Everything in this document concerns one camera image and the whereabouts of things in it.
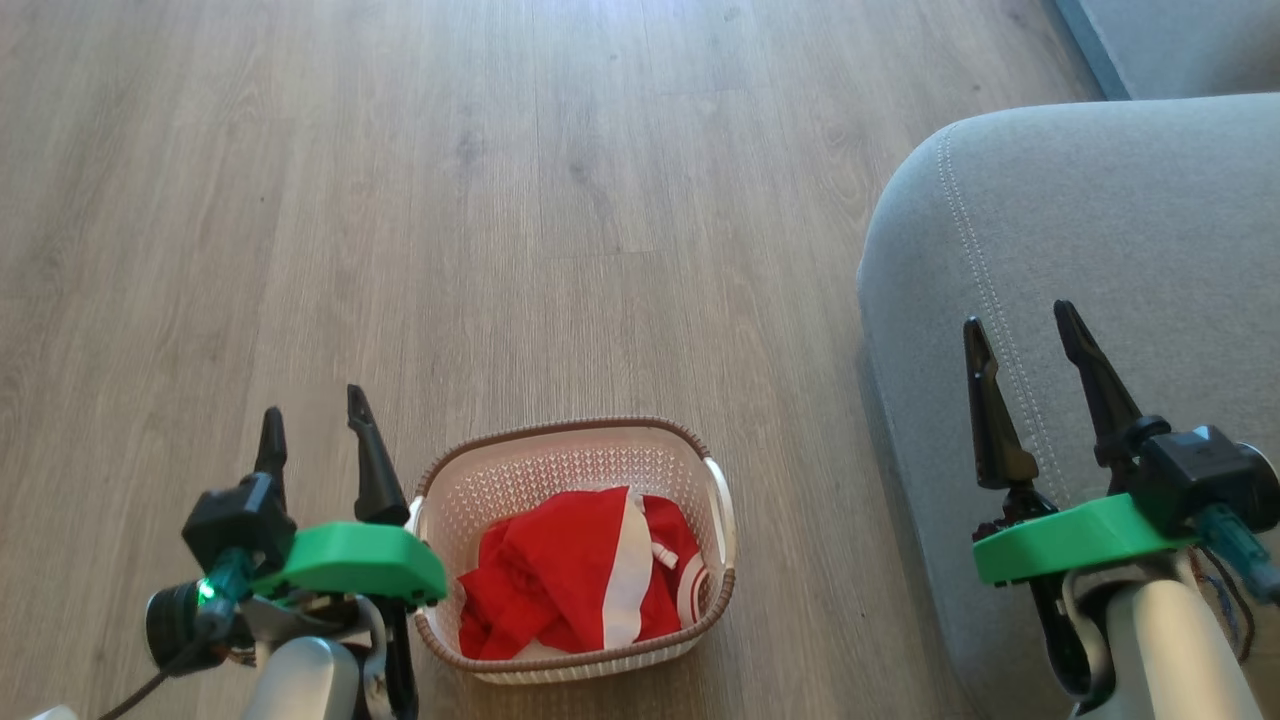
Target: gray upholstery fabric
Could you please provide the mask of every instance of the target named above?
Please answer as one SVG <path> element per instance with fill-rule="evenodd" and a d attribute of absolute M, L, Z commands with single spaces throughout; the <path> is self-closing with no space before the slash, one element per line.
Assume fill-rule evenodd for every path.
<path fill-rule="evenodd" d="M 1280 0 L 1057 0 L 1111 100 L 1280 90 Z"/>
<path fill-rule="evenodd" d="M 1105 495 L 1052 302 L 1070 299 L 1139 407 L 1280 457 L 1280 94 L 1061 105 L 925 141 L 876 208 L 858 273 L 868 351 L 955 669 L 991 717 L 1061 717 L 1024 588 L 978 583 L 961 323 L 980 315 L 1039 488 Z M 1280 533 L 1267 543 L 1280 550 Z M 1252 678 L 1280 676 L 1265 610 Z M 1271 682 L 1265 708 L 1280 715 Z"/>

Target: brown basket rim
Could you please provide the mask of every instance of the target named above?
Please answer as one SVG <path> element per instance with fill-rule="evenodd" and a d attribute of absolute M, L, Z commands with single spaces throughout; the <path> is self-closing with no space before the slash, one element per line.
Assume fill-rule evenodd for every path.
<path fill-rule="evenodd" d="M 659 428 L 668 430 L 680 436 L 685 442 L 687 442 L 698 457 L 707 460 L 710 457 L 710 451 L 701 439 L 694 434 L 692 430 L 681 425 L 678 423 L 672 423 L 664 418 L 657 416 L 611 416 L 611 418 L 591 418 L 585 420 L 567 420 L 559 423 L 541 423 L 538 425 L 529 425 L 525 428 L 517 428 L 515 430 L 490 433 L 481 436 L 475 439 L 470 439 L 458 443 L 449 448 L 444 455 L 442 455 L 431 465 L 431 469 L 422 474 L 422 479 L 417 484 L 417 496 L 425 498 L 426 493 L 431 489 L 431 484 L 435 478 L 440 474 L 440 470 L 445 465 L 460 457 L 461 455 L 477 450 L 480 447 L 488 447 L 490 445 L 497 445 L 499 442 L 508 442 L 513 439 L 524 439 L 529 437 L 536 437 L 541 434 L 563 433 L 573 430 L 594 430 L 603 428 Z M 531 673 L 540 670 L 559 670 L 564 667 L 576 667 L 584 665 L 598 665 L 602 662 L 612 662 L 614 660 L 622 660 L 625 657 L 634 657 L 636 655 L 644 655 L 648 652 L 655 652 L 659 650 L 666 650 L 668 647 L 696 639 L 703 635 L 707 630 L 721 619 L 724 610 L 728 607 L 730 597 L 733 594 L 735 583 L 735 569 L 726 568 L 724 577 L 721 580 L 721 592 L 712 603 L 710 610 L 705 615 L 698 619 L 691 626 L 680 630 L 678 633 L 672 633 L 669 635 L 663 635 L 660 638 L 653 638 L 649 641 L 639 642 L 627 647 L 618 647 L 613 650 L 599 650 L 595 652 L 584 652 L 579 655 L 566 655 L 564 657 L 550 657 L 545 660 L 472 660 L 453 650 L 445 647 L 431 632 L 430 623 L 426 620 L 425 612 L 417 612 L 413 616 L 413 624 L 417 626 L 417 634 L 421 635 L 422 642 L 435 653 L 436 657 L 444 662 L 467 673 L 489 674 L 489 673 Z"/>

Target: camera lens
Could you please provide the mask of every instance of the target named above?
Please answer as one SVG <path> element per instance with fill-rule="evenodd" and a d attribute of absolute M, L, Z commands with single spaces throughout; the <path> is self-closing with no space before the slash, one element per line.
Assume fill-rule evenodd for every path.
<path fill-rule="evenodd" d="M 196 583 L 191 582 L 165 588 L 147 601 L 147 651 L 157 669 L 166 667 L 196 639 Z M 180 666 L 166 669 L 174 676 L 189 675 L 218 667 L 223 660 L 224 656 L 215 652 L 210 644 Z"/>

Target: sofa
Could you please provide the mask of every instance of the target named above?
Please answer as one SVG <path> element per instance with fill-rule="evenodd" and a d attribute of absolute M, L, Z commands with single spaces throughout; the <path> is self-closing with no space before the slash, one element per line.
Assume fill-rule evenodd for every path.
<path fill-rule="evenodd" d="M 938 131 L 884 188 L 858 272 L 869 405 L 982 716 L 1065 717 L 1070 703 L 1029 592 L 986 587 L 974 569 L 970 533 L 1002 496 L 975 483 L 963 322 L 983 319 L 1038 488 L 1061 507 L 1103 496 L 1108 477 L 1057 299 L 1075 302 L 1143 411 L 1280 459 L 1277 128 L 1280 94 L 1006 110 Z M 1277 536 L 1265 537 L 1274 552 Z M 1257 619 L 1245 673 L 1280 716 L 1280 611 Z"/>

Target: laundry basket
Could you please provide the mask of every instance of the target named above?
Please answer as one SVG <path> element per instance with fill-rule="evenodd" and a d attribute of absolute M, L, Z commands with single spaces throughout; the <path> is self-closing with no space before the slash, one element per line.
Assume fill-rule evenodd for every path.
<path fill-rule="evenodd" d="M 680 506 L 710 580 L 691 626 L 628 647 L 536 660 L 472 660 L 458 646 L 466 592 L 457 578 L 476 568 L 480 537 L 494 521 L 532 510 L 564 491 L 630 486 Z M 484 437 L 447 452 L 419 483 L 407 525 L 451 574 L 449 597 L 415 616 L 422 641 L 449 665 L 500 684 L 559 683 L 648 667 L 689 652 L 733 594 L 733 503 L 707 447 L 657 418 L 608 418 Z"/>

